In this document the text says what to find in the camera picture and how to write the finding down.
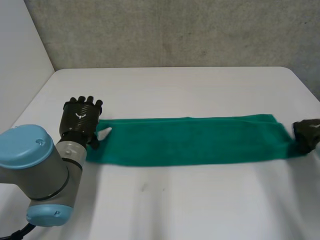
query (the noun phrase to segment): light blue joint cap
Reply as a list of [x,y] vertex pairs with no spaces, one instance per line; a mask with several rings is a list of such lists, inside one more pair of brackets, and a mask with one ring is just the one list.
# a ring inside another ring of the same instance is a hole
[[73,207],[60,204],[34,205],[26,211],[26,220],[40,227],[61,226],[68,222],[73,210]]
[[54,142],[41,126],[21,125],[0,134],[0,167],[26,169],[45,160]]

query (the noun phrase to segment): black cable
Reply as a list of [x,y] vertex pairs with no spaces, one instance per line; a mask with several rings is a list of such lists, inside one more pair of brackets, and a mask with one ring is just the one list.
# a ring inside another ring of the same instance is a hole
[[24,228],[11,234],[11,236],[0,237],[0,240],[22,240],[24,236],[30,233],[36,226],[28,223]]

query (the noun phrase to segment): white wall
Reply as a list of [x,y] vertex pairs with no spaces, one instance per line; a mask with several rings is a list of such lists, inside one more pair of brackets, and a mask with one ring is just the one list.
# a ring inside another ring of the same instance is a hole
[[12,126],[53,73],[24,1],[0,0],[0,133]]

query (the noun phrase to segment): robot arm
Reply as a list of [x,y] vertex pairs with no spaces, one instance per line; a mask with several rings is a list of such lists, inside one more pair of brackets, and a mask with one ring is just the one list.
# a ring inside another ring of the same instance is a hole
[[31,200],[26,219],[35,226],[65,224],[73,211],[87,145],[99,146],[95,135],[101,100],[80,96],[66,102],[60,141],[38,125],[22,125],[0,135],[0,183],[16,184]]

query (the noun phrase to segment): concrete wall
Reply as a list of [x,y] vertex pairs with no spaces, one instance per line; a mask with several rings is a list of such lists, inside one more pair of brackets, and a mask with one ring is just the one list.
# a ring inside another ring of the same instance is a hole
[[14,124],[53,73],[24,1],[0,0],[0,134]]
[[320,99],[319,0],[25,3],[56,70],[283,66]]

